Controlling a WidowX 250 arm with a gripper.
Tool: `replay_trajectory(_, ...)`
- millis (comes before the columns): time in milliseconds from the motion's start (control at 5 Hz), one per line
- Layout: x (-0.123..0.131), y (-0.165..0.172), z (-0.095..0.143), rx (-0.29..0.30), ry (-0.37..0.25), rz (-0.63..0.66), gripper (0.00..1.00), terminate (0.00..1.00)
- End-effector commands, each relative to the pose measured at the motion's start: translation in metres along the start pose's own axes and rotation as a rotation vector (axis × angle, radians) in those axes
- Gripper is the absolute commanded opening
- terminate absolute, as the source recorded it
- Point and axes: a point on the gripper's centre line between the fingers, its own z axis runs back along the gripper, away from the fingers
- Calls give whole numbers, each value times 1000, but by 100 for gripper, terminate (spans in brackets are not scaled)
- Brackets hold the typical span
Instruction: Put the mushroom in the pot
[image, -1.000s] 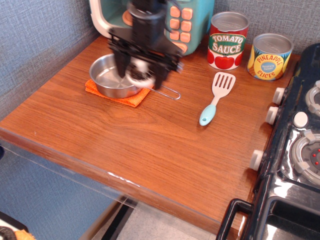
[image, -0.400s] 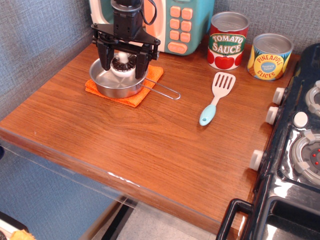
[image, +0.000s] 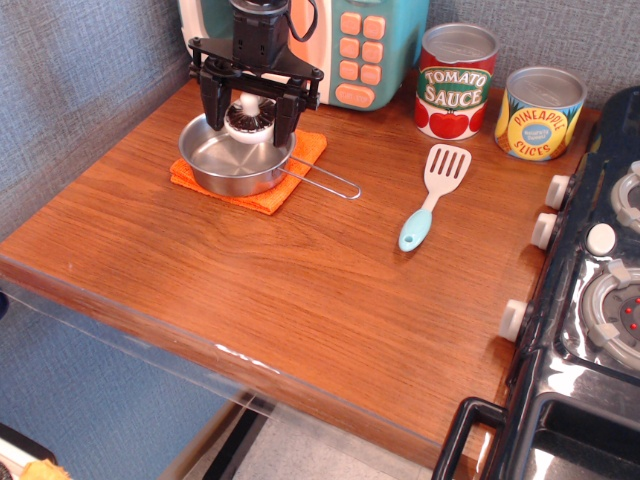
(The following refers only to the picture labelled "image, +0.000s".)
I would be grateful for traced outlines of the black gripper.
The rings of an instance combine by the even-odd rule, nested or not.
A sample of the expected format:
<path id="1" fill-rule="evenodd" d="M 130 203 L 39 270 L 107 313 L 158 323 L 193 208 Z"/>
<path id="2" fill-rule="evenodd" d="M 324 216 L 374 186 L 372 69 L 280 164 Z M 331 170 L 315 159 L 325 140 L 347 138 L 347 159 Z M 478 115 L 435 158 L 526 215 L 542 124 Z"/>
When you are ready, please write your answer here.
<path id="1" fill-rule="evenodd" d="M 289 8 L 234 8 L 231 38 L 188 40 L 190 75 L 213 130 L 224 127 L 234 90 L 276 102 L 275 147 L 287 143 L 304 110 L 318 108 L 324 73 L 290 50 L 289 37 L 297 35 Z"/>

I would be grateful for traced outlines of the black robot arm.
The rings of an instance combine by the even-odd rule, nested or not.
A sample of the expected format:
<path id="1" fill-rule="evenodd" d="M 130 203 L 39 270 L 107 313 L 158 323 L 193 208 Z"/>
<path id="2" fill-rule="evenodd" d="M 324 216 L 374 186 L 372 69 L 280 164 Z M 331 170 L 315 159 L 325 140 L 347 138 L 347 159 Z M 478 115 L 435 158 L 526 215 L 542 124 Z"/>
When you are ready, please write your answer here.
<path id="1" fill-rule="evenodd" d="M 299 36 L 289 1 L 233 1 L 231 6 L 231 39 L 194 37 L 188 42 L 191 76 L 200 86 L 207 122 L 216 131 L 223 128 L 233 90 L 270 99 L 275 102 L 273 144 L 282 147 L 300 114 L 320 103 L 324 72 L 289 49 L 289 37 L 309 40 L 317 21 Z"/>

